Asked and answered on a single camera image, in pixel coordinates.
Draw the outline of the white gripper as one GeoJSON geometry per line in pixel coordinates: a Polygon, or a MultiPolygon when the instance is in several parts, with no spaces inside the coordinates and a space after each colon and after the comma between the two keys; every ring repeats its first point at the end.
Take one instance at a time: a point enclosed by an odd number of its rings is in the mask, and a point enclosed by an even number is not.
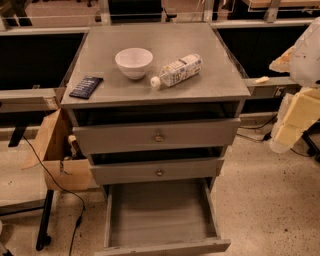
{"type": "Polygon", "coordinates": [[[319,119],[319,89],[305,87],[296,94],[287,93],[271,131],[270,149],[276,153],[287,152],[319,119]]]}

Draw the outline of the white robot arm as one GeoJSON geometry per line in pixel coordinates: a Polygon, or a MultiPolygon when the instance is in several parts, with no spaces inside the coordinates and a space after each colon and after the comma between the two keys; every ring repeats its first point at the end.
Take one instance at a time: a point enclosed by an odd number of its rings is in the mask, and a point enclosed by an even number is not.
{"type": "Polygon", "coordinates": [[[301,86],[298,93],[284,96],[271,131],[270,149],[284,153],[320,119],[320,18],[316,18],[269,68],[288,71],[290,78],[301,86]]]}

